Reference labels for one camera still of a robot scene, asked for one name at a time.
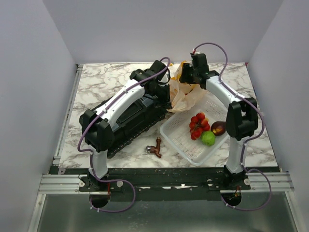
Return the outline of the orange plastic bag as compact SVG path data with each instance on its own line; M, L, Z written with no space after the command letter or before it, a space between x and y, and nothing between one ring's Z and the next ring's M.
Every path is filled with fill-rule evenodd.
M190 110L207 93L207 90L202 89L200 85L180 82L182 67L189 63L187 60L181 62L169 81L171 109L168 109L168 112L170 113Z

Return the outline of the red fake cherry tomatoes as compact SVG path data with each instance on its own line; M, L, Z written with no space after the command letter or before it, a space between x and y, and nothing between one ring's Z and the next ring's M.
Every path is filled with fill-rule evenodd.
M199 112L191 118L189 128L192 140L197 140L201 137L203 132L211 129L209 120L203 112Z

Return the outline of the green fake fruit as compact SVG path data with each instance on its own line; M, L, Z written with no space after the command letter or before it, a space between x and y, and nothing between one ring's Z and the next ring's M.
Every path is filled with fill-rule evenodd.
M215 144L216 136L214 135L212 131L203 132L200 138L201 138L202 143L207 146L212 146Z

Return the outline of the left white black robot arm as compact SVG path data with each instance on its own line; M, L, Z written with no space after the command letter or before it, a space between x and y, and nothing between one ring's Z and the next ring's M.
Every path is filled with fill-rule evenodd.
M112 97L105 105L100 108L100 113L88 124L85 128L77 149L78 151L89 151L91 152L90 155L90 168L89 172L93 175L90 180L90 185L97 191L104 190L107 185L107 179L105 175L108 172L107 168L107 152L108 150L105 149L104 151L97 152L92 148L81 149L81 143L83 139L86 137L86 134L90 130L90 128L95 124L97 120L99 120L102 116L106 116L101 121L103 123L107 123L107 128L111 129L112 126L115 124L116 120L119 116L136 100L141 98L144 94L144 87L141 85L149 80L154 79L155 77L165 73L170 65L170 58L164 57L162 60L167 60L167 65L160 70L159 72L147 76L147 77L137 77L136 74L132 73L130 75L130 79L124 85L124 87L114 96Z

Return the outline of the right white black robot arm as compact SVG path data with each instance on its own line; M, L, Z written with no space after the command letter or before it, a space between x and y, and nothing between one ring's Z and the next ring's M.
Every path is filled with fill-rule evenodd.
M220 73L211 71L203 53L191 53L191 62L183 64L180 82L200 85L227 108L225 130L230 136L230 149L221 182L225 188L234 189L246 176L247 140L258 128L256 100L237 93L221 79Z

